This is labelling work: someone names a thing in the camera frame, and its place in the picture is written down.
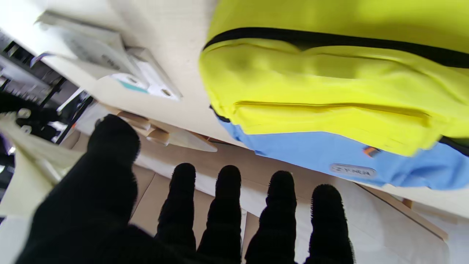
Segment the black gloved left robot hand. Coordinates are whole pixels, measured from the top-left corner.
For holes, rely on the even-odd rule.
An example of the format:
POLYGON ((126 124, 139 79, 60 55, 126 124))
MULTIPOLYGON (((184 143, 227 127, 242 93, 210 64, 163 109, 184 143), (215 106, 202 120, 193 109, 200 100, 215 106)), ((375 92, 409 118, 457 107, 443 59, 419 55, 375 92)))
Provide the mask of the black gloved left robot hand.
MULTIPOLYGON (((38 206, 15 264, 241 264, 241 173, 218 173, 206 230, 193 232, 196 169, 175 167, 157 234, 130 224, 137 198, 132 166, 140 150, 135 130, 107 115, 89 137, 86 153, 38 206)), ((272 175, 251 239, 247 264, 295 264, 297 200, 289 172, 272 175)), ((304 264, 355 264, 339 191, 318 185, 311 200, 309 256, 304 264)))

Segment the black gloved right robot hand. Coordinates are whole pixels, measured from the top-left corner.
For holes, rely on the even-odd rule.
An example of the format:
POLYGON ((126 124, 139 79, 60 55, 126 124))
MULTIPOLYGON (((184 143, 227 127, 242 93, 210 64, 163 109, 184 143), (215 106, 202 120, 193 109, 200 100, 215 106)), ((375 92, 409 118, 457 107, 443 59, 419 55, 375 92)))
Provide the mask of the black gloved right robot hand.
POLYGON ((0 93, 0 111, 15 114, 16 124, 32 135, 51 141, 58 131, 49 125, 60 120, 60 114, 49 107, 40 107, 37 103, 12 95, 0 93))

